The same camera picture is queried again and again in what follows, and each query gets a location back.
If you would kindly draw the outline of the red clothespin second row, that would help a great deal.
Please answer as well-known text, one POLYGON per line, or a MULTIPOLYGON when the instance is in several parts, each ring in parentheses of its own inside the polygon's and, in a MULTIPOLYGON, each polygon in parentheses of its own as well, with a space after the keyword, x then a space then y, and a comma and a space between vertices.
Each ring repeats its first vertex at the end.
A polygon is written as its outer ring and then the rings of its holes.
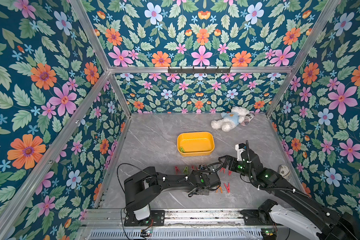
POLYGON ((231 192, 231 188, 230 188, 230 183, 224 183, 224 186, 225 186, 225 188, 226 188, 226 190, 227 190, 227 193, 230 193, 231 192))

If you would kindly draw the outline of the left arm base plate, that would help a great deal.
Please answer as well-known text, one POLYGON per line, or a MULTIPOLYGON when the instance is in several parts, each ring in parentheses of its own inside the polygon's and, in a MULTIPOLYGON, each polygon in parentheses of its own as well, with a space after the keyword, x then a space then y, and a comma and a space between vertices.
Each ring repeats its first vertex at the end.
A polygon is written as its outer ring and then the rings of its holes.
POLYGON ((151 210, 149 206, 136 211, 127 211, 125 227, 155 227, 163 226, 165 221, 164 210, 151 210))

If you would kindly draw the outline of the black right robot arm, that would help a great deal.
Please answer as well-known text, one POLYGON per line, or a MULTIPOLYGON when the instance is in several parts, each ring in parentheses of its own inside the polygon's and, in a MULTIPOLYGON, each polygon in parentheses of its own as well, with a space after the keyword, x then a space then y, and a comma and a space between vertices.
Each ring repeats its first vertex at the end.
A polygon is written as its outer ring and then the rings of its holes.
POLYGON ((360 240, 356 219, 345 212, 325 207, 299 191, 278 172, 262 165, 260 158, 249 147, 239 145, 238 157, 229 155, 219 158, 224 169, 249 178, 258 190, 265 191, 283 200, 313 224, 314 238, 318 240, 360 240))

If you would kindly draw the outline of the yellow plastic storage box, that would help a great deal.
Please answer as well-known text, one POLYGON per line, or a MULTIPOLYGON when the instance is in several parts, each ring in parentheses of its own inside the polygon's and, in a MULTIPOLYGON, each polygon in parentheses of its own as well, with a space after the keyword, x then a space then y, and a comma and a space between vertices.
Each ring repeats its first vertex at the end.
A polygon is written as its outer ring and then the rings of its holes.
POLYGON ((215 150, 214 137, 209 132, 182 133, 177 138, 177 149, 183 157, 208 156, 215 150))

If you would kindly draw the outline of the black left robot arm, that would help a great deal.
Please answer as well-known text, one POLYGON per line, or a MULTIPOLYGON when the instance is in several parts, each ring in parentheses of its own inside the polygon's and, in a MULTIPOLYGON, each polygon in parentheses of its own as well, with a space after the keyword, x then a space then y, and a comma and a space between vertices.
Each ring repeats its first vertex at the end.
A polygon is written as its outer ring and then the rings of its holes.
POLYGON ((216 171, 193 170, 186 175, 168 175, 147 167, 124 181, 126 212, 138 221, 151 216, 150 203, 164 192, 185 192, 188 197, 208 196, 221 186, 216 171))

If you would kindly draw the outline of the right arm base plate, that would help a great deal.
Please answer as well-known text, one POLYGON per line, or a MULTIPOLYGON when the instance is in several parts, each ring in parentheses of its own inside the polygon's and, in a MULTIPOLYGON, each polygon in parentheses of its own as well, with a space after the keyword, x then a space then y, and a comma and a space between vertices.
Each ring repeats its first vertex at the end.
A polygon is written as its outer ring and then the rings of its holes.
POLYGON ((273 226, 277 227, 281 224, 276 224, 270 216, 269 211, 264 210, 240 210, 239 213, 243 216, 244 222, 247 226, 273 226))

